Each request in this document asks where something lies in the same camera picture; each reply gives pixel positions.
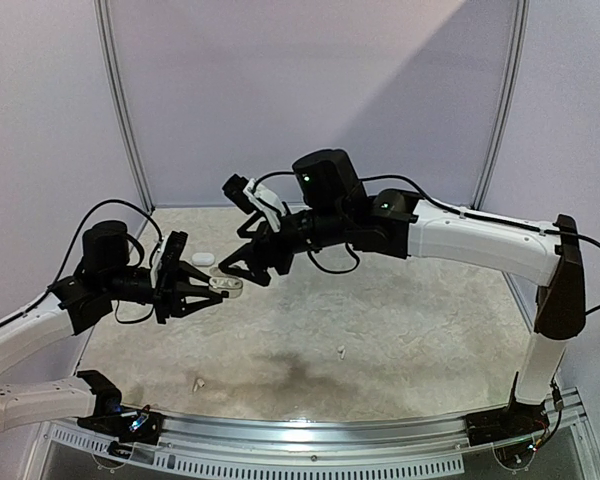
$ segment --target white arm segment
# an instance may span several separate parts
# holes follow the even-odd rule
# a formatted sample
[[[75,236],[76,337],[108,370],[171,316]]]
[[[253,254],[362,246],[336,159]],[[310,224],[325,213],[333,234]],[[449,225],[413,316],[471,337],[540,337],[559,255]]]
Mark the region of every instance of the white arm segment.
[[[73,335],[69,314],[59,303],[49,294],[38,307],[0,328],[0,374],[41,348]]]
[[[67,417],[93,415],[96,396],[78,377],[35,385],[0,385],[0,432]]]
[[[552,340],[536,332],[531,334],[516,384],[518,402],[538,405],[544,401],[567,343],[569,340]]]
[[[464,212],[471,210],[454,207]],[[493,268],[547,286],[558,265],[558,235],[541,235],[515,227],[472,220],[420,201],[418,220],[409,227],[408,252],[414,257],[436,257]],[[555,229],[550,222],[526,222],[475,212],[484,217],[523,222],[541,229]]]
[[[454,208],[471,212],[464,207]],[[558,235],[458,216],[424,200],[418,202],[413,213],[418,220],[409,227],[408,252],[414,257],[446,258],[493,268],[527,278],[538,286],[548,286],[556,271],[560,259],[556,246],[561,242]],[[550,222],[475,213],[541,230],[555,229]],[[531,334],[516,384],[518,402],[538,405],[545,400],[567,343],[568,340],[552,340],[537,332]]]

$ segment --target gray backdrop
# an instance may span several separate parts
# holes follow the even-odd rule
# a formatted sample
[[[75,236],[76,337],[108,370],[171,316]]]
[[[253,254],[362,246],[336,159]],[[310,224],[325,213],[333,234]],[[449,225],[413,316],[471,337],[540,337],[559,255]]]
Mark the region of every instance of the gray backdrop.
[[[234,172],[320,148],[470,203],[513,0],[111,2],[140,157],[160,206],[214,205]],[[292,180],[273,180],[298,200]]]

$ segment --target black bracket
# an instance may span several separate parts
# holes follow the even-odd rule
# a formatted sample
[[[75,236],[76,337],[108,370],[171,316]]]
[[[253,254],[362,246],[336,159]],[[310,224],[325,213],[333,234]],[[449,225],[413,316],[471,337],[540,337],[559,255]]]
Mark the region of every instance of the black bracket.
[[[470,413],[464,417],[471,446],[530,435],[549,426],[544,402],[527,405],[516,401],[514,392],[517,381],[516,373],[506,407]]]
[[[117,413],[100,417],[79,418],[78,426],[97,433],[116,437],[120,443],[157,445],[165,416],[143,409],[120,407]]]

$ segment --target small debris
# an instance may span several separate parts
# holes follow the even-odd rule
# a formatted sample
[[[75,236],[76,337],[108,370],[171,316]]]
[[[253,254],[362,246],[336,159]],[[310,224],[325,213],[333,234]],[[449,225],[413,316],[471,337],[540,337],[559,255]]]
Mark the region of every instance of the small debris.
[[[197,392],[199,388],[202,388],[205,386],[204,380],[202,380],[201,378],[198,378],[196,380],[196,383],[193,384],[193,392]]]

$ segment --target white wall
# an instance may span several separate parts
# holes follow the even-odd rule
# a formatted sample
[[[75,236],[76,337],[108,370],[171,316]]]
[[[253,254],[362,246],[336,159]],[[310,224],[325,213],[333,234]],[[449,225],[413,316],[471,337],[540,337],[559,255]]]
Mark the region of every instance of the white wall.
[[[113,196],[139,204],[93,2],[0,1],[0,317],[44,290],[84,213]],[[122,214],[137,231],[135,214],[108,208],[100,218]],[[84,340],[38,352],[0,381],[66,376]],[[0,480],[19,478],[34,431],[0,436]]]
[[[158,205],[224,204],[235,172],[345,148],[469,203],[489,148],[515,0],[111,2]],[[299,200],[292,180],[272,180]]]
[[[600,1],[531,2],[485,209],[533,219],[571,214],[600,240]],[[582,248],[592,306],[600,302],[600,253]],[[569,347],[562,375],[580,388],[600,446],[600,312]]]

